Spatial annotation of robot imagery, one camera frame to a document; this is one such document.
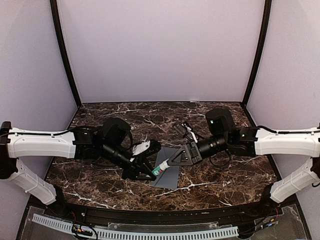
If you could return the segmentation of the green white glue stick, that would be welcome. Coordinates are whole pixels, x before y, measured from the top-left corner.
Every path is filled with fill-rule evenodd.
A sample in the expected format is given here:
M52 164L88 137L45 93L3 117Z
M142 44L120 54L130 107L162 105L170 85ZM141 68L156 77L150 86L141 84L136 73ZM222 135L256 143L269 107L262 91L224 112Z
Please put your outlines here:
M168 159L164 160L161 164L159 164L158 166L156 166L153 171L152 174L154 176L159 176L161 173L163 173L166 169L168 169L170 166L168 165Z

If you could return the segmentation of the grey envelope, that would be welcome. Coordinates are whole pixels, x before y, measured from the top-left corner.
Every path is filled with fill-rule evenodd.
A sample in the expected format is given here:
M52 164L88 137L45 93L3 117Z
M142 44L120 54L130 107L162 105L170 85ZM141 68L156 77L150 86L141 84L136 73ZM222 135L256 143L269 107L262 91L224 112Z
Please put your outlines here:
M170 147L162 147L157 154L155 165L158 166L166 159L170 158L178 149ZM155 181L150 182L151 187L176 190L179 179L179 166L172 166L157 176Z

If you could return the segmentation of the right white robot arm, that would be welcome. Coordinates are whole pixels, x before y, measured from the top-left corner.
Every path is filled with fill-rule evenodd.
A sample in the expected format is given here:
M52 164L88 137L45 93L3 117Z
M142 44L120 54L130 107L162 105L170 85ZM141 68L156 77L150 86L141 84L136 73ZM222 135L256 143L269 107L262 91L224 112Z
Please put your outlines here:
M275 205L320 181L320 129L273 130L265 126L237 128L229 110L215 108L205 115L211 136L184 144L166 164L193 166L217 153L255 157L302 155L308 160L284 179L264 188L255 213L266 217Z

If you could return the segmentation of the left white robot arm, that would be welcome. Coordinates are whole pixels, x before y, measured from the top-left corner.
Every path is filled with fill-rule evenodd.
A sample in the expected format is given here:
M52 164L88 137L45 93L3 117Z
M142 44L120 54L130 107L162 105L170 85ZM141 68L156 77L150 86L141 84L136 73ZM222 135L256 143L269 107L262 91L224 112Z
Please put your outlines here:
M8 180L40 200L60 218L71 213L63 191L50 184L22 161L21 157L60 157L93 160L104 158L122 169L122 179L156 179L148 157L156 154L161 144L154 140L134 143L131 126L117 117L108 118L101 126L76 126L65 131L28 131L5 121L0 128L0 178Z

